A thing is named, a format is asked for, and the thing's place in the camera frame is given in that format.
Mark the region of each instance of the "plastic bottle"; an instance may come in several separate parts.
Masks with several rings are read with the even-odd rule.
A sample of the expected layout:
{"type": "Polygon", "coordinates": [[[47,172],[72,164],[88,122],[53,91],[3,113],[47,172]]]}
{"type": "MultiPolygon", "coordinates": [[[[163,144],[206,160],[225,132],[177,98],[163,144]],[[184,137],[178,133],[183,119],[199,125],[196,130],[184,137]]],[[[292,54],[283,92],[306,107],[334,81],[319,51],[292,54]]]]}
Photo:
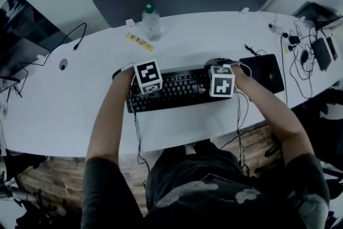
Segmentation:
{"type": "Polygon", "coordinates": [[[146,36],[149,40],[158,40],[161,36],[160,15],[156,12],[153,4],[147,4],[141,15],[146,27],[146,36]]]}

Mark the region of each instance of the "person's right arm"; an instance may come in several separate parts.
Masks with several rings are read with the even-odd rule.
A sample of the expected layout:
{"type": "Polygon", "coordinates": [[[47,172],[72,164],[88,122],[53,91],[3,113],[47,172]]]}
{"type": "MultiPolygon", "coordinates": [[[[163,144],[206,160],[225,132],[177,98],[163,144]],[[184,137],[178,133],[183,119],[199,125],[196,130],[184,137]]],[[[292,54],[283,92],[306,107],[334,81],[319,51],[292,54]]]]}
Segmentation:
{"type": "Polygon", "coordinates": [[[239,66],[232,66],[237,87],[262,113],[282,143],[285,165],[303,154],[313,154],[310,139],[295,114],[273,93],[248,77],[239,66]]]}

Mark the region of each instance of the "table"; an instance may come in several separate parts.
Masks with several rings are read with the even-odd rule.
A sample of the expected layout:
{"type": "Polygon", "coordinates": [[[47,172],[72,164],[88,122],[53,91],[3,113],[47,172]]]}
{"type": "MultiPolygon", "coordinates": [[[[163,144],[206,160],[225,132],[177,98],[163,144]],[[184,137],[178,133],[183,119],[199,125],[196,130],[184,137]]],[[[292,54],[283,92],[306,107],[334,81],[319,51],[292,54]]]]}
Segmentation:
{"type": "MultiPolygon", "coordinates": [[[[110,28],[84,37],[78,50],[77,41],[57,48],[44,67],[30,65],[22,94],[11,94],[6,119],[0,117],[6,145],[10,150],[61,157],[86,155],[93,124],[111,84],[112,74],[130,62],[157,58],[161,70],[204,64],[208,59],[228,57],[238,60],[252,56],[244,44],[254,50],[275,54],[282,74],[280,35],[272,33],[268,24],[277,20],[289,32],[295,31],[293,16],[265,12],[210,12],[161,18],[162,37],[152,43],[153,52],[125,38],[127,32],[145,39],[142,23],[134,28],[110,28]],[[68,60],[64,71],[61,59],[68,60]]],[[[309,25],[297,22],[304,35],[309,25]]],[[[314,66],[311,77],[313,96],[342,78],[343,61],[332,62],[326,72],[314,66]]],[[[293,54],[284,54],[288,106],[305,101],[289,74],[293,54]]],[[[310,93],[308,82],[298,79],[303,93],[310,93]]],[[[276,95],[284,101],[285,93],[276,95]]],[[[160,150],[216,137],[237,129],[237,103],[247,111],[242,95],[230,100],[181,108],[138,113],[142,135],[142,151],[160,150]]],[[[252,102],[242,127],[261,122],[263,117],[252,102]]],[[[124,111],[120,154],[137,153],[138,141],[133,114],[124,111]]]]}

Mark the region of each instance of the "shirt sleeve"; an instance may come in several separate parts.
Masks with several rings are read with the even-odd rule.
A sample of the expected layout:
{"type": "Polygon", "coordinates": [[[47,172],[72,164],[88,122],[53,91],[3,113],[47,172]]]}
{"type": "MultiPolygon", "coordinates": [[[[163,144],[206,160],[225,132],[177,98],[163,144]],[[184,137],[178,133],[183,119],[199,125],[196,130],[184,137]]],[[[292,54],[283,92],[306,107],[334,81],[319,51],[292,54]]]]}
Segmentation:
{"type": "Polygon", "coordinates": [[[312,154],[304,154],[290,161],[285,169],[287,201],[307,229],[324,228],[330,195],[320,161],[312,154]]]}
{"type": "Polygon", "coordinates": [[[113,223],[121,226],[128,216],[143,221],[119,167],[107,159],[89,159],[84,174],[81,228],[107,228],[113,223]]]}

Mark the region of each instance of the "black keyboard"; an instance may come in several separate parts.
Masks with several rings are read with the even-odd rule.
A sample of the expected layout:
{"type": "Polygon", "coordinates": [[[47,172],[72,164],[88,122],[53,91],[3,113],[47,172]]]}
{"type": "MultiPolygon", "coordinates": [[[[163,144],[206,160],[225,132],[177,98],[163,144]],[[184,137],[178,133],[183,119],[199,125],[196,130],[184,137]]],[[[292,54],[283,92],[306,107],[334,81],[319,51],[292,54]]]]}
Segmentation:
{"type": "Polygon", "coordinates": [[[133,82],[126,100],[129,113],[133,113],[130,97],[136,113],[228,99],[209,95],[210,77],[204,68],[163,73],[162,79],[162,89],[144,95],[137,79],[133,82]]]}

